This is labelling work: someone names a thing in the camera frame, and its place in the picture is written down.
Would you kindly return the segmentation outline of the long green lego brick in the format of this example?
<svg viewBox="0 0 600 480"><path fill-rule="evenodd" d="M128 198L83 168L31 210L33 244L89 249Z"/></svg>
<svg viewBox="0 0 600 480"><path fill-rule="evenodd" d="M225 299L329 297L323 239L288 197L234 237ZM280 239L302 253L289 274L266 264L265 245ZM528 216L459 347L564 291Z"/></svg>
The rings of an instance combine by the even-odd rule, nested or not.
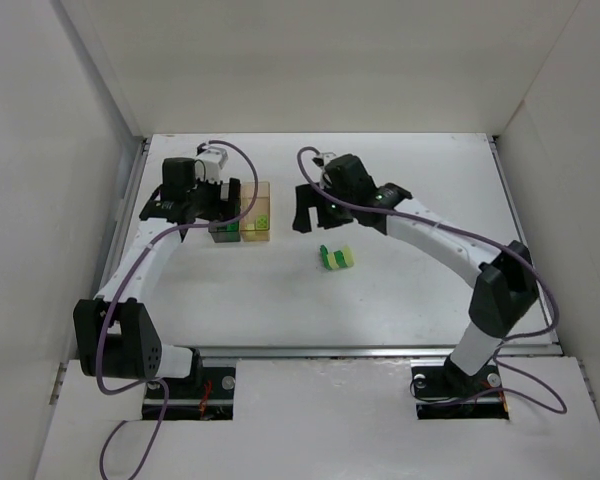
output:
<svg viewBox="0 0 600 480"><path fill-rule="evenodd" d="M218 228L221 232L238 232L239 231L239 223L233 222L227 225L220 226Z"/></svg>

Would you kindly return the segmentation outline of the striped green lego stack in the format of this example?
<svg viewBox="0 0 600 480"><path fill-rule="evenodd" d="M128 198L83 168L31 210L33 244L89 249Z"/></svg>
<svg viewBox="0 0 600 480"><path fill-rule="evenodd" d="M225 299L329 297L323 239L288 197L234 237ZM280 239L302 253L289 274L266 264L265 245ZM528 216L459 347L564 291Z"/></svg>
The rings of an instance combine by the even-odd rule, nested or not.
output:
<svg viewBox="0 0 600 480"><path fill-rule="evenodd" d="M355 261L349 246L330 250L326 245L319 247L319 256L322 266L328 271L347 269L354 266Z"/></svg>

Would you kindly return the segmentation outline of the pale yellow lego brick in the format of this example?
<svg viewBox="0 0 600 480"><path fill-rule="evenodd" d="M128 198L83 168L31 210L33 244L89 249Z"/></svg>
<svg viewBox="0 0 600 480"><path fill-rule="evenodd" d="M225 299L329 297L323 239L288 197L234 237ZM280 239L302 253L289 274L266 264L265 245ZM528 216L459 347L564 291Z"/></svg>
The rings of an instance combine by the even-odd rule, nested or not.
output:
<svg viewBox="0 0 600 480"><path fill-rule="evenodd" d="M259 215L256 218L255 227L257 230L266 231L269 229L269 219L267 215Z"/></svg>

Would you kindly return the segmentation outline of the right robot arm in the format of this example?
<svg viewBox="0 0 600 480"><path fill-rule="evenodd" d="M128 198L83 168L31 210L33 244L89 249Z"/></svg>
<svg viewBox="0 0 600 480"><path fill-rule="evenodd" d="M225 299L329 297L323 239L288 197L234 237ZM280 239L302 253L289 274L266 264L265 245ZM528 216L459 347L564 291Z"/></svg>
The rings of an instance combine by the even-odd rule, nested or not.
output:
<svg viewBox="0 0 600 480"><path fill-rule="evenodd" d="M318 181L296 187L295 231L333 229L357 222L405 242L456 273L472 290L469 324L440 370L441 396L469 397L482 387L496 349L539 297L529 271L528 248L512 241L500 248L444 220L394 184L377 185L361 159L311 148Z"/></svg>

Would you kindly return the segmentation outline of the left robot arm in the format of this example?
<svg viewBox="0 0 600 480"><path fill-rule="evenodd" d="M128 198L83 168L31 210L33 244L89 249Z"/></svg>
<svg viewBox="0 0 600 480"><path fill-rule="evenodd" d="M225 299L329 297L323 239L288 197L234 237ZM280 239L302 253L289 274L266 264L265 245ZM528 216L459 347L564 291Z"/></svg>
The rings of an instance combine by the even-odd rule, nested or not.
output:
<svg viewBox="0 0 600 480"><path fill-rule="evenodd" d="M226 222L240 212L239 180L222 180L228 153L207 147L192 158L162 163L161 184L139 214L131 246L92 299L77 302L73 321L79 360L87 376L135 381L196 376L199 354L160 339L147 302L186 225Z"/></svg>

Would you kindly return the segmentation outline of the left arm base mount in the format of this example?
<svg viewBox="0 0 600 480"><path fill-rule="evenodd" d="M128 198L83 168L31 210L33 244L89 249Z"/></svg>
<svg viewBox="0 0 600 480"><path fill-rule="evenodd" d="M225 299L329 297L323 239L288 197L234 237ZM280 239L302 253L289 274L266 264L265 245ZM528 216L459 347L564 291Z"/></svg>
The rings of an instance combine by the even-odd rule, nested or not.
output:
<svg viewBox="0 0 600 480"><path fill-rule="evenodd" d="M236 364L203 366L195 380L166 379L165 421L230 421L234 413Z"/></svg>

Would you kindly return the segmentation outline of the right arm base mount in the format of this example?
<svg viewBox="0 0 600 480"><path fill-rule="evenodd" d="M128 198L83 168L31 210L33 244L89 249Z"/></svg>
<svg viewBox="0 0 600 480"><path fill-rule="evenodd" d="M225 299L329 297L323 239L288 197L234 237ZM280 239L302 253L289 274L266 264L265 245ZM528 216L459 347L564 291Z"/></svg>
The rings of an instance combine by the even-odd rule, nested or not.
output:
<svg viewBox="0 0 600 480"><path fill-rule="evenodd" d="M487 364L476 376L457 379L442 365L411 368L409 390L419 420L508 420L502 381L495 365Z"/></svg>

